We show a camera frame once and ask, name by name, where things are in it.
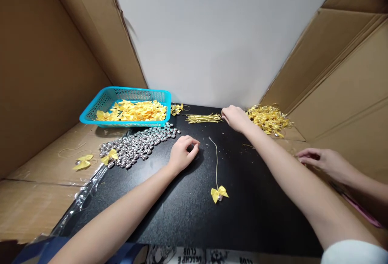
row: black tabletop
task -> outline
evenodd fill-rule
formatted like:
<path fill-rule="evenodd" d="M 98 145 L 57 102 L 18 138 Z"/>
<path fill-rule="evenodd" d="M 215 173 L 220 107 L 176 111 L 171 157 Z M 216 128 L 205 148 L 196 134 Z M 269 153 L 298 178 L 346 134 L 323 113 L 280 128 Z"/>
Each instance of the black tabletop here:
<path fill-rule="evenodd" d="M 220 109 L 191 106 L 185 114 L 209 115 Z M 226 122 L 189 124 L 186 116 L 170 122 L 201 142 L 200 152 L 167 188 L 128 239 L 157 245 L 222 248 L 271 254 L 320 257 L 322 247 L 306 218 L 284 194 L 246 138 Z M 218 184 L 230 198 L 214 204 L 215 146 Z M 61 236 L 73 236 L 93 217 L 157 172 L 169 160 L 176 139 L 155 146 L 149 159 L 130 170 L 107 170 L 87 207 L 67 223 Z"/>

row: yellow ribbon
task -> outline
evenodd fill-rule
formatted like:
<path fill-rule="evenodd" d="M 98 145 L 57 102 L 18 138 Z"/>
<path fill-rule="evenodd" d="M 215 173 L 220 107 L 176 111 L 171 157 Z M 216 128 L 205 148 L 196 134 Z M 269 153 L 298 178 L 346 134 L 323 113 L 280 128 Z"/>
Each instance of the yellow ribbon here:
<path fill-rule="evenodd" d="M 226 188 L 223 187 L 222 185 L 217 189 L 211 189 L 211 196 L 213 197 L 214 203 L 217 203 L 218 197 L 220 195 L 229 197 L 228 194 L 226 193 Z"/>
<path fill-rule="evenodd" d="M 91 154 L 81 156 L 80 158 L 77 159 L 77 160 L 80 160 L 81 162 L 78 165 L 76 165 L 75 167 L 73 167 L 73 170 L 80 170 L 80 169 L 88 168 L 91 165 L 89 160 L 92 158 L 93 158 L 93 155 L 91 155 Z"/>
<path fill-rule="evenodd" d="M 101 159 L 101 162 L 104 163 L 105 165 L 108 165 L 109 158 L 118 159 L 117 151 L 115 149 L 112 149 L 111 151 L 109 151 L 108 155 Z"/>

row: yellow ribbon bow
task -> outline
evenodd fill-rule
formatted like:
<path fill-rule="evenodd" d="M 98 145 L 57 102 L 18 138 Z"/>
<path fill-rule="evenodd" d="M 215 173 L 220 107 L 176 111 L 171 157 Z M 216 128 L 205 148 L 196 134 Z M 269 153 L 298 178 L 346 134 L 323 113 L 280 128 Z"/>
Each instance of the yellow ribbon bow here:
<path fill-rule="evenodd" d="M 108 155 L 101 159 L 101 162 L 104 163 L 105 165 L 108 165 L 109 158 L 118 159 L 117 151 L 115 149 L 112 149 L 111 151 L 109 151 Z"/>
<path fill-rule="evenodd" d="M 89 160 L 92 158 L 93 158 L 93 155 L 91 155 L 91 154 L 81 156 L 80 158 L 77 159 L 77 160 L 80 160 L 81 162 L 78 165 L 76 165 L 75 167 L 73 167 L 73 170 L 80 170 L 80 169 L 88 168 L 91 165 Z"/>
<path fill-rule="evenodd" d="M 228 194 L 226 193 L 226 188 L 223 187 L 222 185 L 217 189 L 211 189 L 211 196 L 213 197 L 214 203 L 217 203 L 218 197 L 220 195 L 229 197 Z"/>

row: bundle of gold twist ties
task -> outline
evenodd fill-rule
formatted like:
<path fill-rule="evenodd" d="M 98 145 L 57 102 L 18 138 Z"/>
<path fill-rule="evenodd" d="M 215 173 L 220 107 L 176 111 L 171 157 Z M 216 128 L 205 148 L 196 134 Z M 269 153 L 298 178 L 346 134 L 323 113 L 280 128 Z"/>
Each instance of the bundle of gold twist ties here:
<path fill-rule="evenodd" d="M 220 114 L 213 114 L 210 115 L 186 115 L 187 119 L 186 121 L 189 122 L 189 124 L 192 123 L 218 123 L 222 122 L 221 115 Z"/>
<path fill-rule="evenodd" d="M 259 126 L 266 134 L 273 133 L 276 137 L 284 138 L 280 133 L 284 128 L 291 128 L 293 123 L 287 119 L 278 107 L 254 105 L 247 111 L 248 117 Z"/>

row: pile of yellow bows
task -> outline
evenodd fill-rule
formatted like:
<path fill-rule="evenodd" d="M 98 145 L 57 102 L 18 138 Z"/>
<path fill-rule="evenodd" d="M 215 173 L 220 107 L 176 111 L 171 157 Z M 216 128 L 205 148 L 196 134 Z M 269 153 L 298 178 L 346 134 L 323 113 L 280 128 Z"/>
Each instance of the pile of yellow bows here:
<path fill-rule="evenodd" d="M 229 197 L 226 193 L 226 188 L 222 185 L 217 189 L 211 189 L 210 194 L 213 198 L 214 203 L 217 203 L 217 200 L 221 201 L 222 197 L 226 196 Z"/>
<path fill-rule="evenodd" d="M 96 120 L 103 122 L 163 121 L 166 119 L 167 106 L 163 106 L 156 100 L 138 103 L 122 100 L 118 103 L 114 103 L 114 106 L 110 111 L 111 113 L 97 111 Z"/>
<path fill-rule="evenodd" d="M 277 137 L 284 138 L 280 131 L 293 126 L 293 123 L 287 119 L 287 115 L 274 106 L 254 105 L 248 109 L 247 115 L 268 135 L 273 133 Z"/>

